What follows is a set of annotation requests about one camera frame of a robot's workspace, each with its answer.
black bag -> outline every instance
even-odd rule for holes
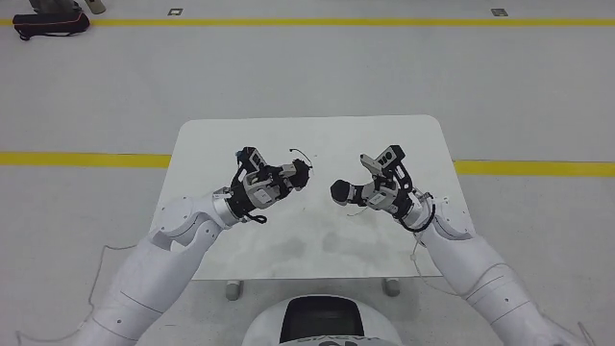
[[[39,13],[15,15],[12,19],[21,40],[43,35],[46,37],[70,37],[87,30],[89,19],[83,12]]]

floor marking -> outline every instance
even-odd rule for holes
[[[170,155],[0,152],[2,166],[167,168]],[[615,178],[615,162],[455,161],[458,175]]]
[[[166,168],[170,155],[0,152],[0,165]]]
[[[97,27],[615,27],[615,18],[203,18],[91,19]],[[0,25],[12,26],[10,19]]]
[[[611,161],[455,161],[459,175],[615,177]]]

white surface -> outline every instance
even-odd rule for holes
[[[451,211],[469,216],[438,122],[430,116],[195,120],[186,123],[160,193],[160,208],[172,198],[199,196],[229,185],[234,153],[254,146],[272,165],[291,162],[299,148],[314,171],[307,187],[262,213],[265,225],[235,225],[205,255],[196,280],[265,278],[369,278],[416,276],[409,256],[414,237],[385,212],[338,206],[329,187],[344,179],[371,182],[358,156],[378,156],[390,144],[406,152],[414,184],[434,196],[449,196]],[[423,248],[425,275],[440,275]]]

